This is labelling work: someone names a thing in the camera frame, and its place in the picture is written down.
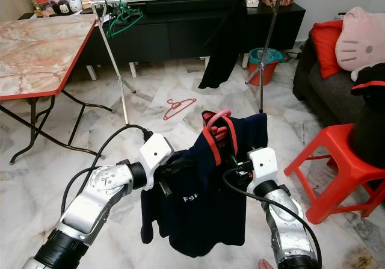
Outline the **red lid jar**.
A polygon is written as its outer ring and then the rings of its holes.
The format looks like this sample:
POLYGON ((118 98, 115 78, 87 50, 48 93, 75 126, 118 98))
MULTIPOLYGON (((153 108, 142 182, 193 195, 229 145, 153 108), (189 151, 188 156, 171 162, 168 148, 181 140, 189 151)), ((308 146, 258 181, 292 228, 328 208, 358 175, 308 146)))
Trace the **red lid jar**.
POLYGON ((52 14, 50 11, 51 3, 49 0, 35 0, 40 17, 49 17, 52 14))

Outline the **red cushion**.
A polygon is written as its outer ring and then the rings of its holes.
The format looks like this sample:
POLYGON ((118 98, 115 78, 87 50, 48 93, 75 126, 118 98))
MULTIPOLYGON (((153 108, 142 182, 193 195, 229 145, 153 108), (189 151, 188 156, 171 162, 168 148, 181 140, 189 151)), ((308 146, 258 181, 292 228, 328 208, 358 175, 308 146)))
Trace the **red cushion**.
POLYGON ((343 30, 342 20, 317 22, 313 25, 310 36, 316 49, 322 79, 328 79, 343 69, 337 63, 336 43, 343 30))

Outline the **navy shirt with red stripe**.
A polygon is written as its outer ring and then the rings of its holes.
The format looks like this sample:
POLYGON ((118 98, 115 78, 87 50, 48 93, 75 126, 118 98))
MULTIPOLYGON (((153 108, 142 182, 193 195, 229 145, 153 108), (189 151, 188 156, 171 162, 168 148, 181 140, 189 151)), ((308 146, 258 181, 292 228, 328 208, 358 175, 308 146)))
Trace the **navy shirt with red stripe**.
POLYGON ((188 257, 203 257, 218 243, 242 246, 245 235, 247 197, 223 184, 223 173, 233 159, 245 161, 251 150, 268 144, 265 113, 242 119, 221 116, 204 127, 195 143, 176 152, 170 161, 182 161, 165 184, 141 193, 142 241, 152 241, 152 223, 171 247, 188 257))

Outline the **black round doll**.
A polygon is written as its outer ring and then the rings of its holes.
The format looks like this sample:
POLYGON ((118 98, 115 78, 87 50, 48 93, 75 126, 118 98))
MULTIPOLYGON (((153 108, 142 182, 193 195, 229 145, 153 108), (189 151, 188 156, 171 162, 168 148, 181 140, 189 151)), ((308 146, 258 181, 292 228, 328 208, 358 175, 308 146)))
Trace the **black round doll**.
POLYGON ((71 15, 72 13, 68 0, 58 0, 58 2, 52 1, 51 5, 56 15, 65 16, 71 15))

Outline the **dark grey sofa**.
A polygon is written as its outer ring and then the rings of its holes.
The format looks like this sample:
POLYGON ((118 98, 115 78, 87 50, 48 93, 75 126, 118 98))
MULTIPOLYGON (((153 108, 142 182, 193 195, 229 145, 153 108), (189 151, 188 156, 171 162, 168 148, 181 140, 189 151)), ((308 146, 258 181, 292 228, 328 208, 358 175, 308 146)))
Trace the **dark grey sofa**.
POLYGON ((343 70, 322 79, 310 32, 292 83, 294 95, 311 107, 324 126, 354 123, 364 107, 363 99, 350 93, 354 80, 349 71, 343 70))

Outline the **red bin with teal bag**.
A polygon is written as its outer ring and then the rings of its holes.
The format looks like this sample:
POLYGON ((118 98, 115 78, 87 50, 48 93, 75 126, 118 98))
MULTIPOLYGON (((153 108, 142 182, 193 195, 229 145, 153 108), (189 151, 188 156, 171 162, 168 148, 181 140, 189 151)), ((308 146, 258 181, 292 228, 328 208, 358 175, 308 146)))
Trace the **red bin with teal bag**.
MULTIPOLYGON (((283 61, 283 54, 276 49, 269 48, 262 71, 262 85, 270 83, 277 65, 283 61)), ((260 84, 259 63, 262 61, 262 47, 250 50, 248 53, 247 83, 258 87, 260 84)))

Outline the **black shirt with red trim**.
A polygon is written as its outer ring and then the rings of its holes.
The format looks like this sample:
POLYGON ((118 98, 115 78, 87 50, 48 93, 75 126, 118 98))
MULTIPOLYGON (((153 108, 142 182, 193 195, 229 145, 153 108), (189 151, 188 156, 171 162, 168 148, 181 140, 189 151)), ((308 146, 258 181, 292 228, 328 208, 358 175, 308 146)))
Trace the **black shirt with red trim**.
POLYGON ((350 143, 364 162, 385 169, 385 63, 363 66, 355 74, 350 93, 360 96, 364 107, 354 122, 350 143))

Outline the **pink cat face pillow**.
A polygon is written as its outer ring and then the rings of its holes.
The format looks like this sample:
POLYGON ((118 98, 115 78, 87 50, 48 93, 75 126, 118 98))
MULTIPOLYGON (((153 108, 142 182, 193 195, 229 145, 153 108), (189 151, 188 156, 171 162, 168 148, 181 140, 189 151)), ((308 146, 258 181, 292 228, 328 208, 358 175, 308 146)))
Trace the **pink cat face pillow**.
POLYGON ((338 65, 347 71, 385 63, 385 13, 369 13, 361 7, 347 11, 335 54, 338 65))

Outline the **plain black garment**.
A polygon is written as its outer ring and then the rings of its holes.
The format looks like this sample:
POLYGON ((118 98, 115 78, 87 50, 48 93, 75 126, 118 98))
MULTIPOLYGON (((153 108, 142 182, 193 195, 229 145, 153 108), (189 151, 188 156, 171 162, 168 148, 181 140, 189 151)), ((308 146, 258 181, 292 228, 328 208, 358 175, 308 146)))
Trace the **plain black garment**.
POLYGON ((198 88, 219 88, 229 79, 238 60, 246 19, 245 4, 236 0, 205 43, 210 49, 210 56, 198 88))

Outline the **red plastic clothes hanger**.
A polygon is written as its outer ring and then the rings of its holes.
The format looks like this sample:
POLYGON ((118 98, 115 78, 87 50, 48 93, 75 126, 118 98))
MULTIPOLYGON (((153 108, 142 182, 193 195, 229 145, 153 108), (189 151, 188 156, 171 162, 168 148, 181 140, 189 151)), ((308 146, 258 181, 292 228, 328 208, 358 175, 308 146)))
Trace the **red plastic clothes hanger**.
POLYGON ((166 103, 170 105, 168 110, 163 115, 163 120, 167 121, 175 117, 180 112, 184 111, 187 107, 192 106, 197 101, 196 98, 182 99, 181 101, 174 101, 173 99, 167 99, 166 103))
POLYGON ((233 136, 232 122, 229 118, 231 113, 231 110, 222 110, 208 114, 203 132, 209 142, 223 141, 233 136))

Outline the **green plastic clothes hanger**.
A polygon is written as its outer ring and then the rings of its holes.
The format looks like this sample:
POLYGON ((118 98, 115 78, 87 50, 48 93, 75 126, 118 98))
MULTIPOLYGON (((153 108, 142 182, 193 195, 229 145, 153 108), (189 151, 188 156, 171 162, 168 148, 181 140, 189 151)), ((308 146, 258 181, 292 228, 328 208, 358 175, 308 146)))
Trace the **green plastic clothes hanger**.
POLYGON ((145 16, 142 10, 130 8, 127 3, 123 3, 123 0, 114 5, 107 5, 107 9, 109 21, 105 22, 108 24, 105 35, 108 39, 131 28, 145 16))

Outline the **red plastic stool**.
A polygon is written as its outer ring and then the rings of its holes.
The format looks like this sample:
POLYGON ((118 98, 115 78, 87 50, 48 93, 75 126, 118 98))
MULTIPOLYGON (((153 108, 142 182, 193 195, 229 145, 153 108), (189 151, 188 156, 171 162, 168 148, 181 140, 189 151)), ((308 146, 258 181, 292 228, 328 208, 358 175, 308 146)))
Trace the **red plastic stool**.
POLYGON ((355 155, 348 140, 353 128, 352 123, 325 127, 284 170, 286 176, 297 176, 310 198, 306 218, 311 223, 322 223, 332 214, 354 211, 360 211, 366 218, 385 201, 385 169, 374 167, 355 155), (338 169, 336 177, 319 197, 300 170, 305 161, 316 159, 328 159, 327 164, 338 169), (360 187, 369 194, 369 199, 365 203, 341 208, 340 204, 360 187))

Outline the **marble top red edge table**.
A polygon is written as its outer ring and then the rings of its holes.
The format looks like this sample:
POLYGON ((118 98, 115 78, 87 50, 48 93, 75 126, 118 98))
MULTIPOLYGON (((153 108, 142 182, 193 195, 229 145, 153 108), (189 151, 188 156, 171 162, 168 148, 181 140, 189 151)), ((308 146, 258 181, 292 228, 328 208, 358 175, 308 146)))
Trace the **marble top red edge table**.
POLYGON ((56 96, 63 94, 81 110, 75 120, 77 131, 85 108, 84 103, 65 91, 65 84, 87 40, 94 30, 93 15, 71 15, 36 19, 11 20, 2 23, 0 57, 0 100, 24 99, 30 105, 30 120, 26 121, 6 107, 2 112, 30 129, 27 147, 15 153, 10 164, 36 142, 40 136, 68 150, 99 156, 92 150, 62 143, 42 131, 55 106, 56 96))

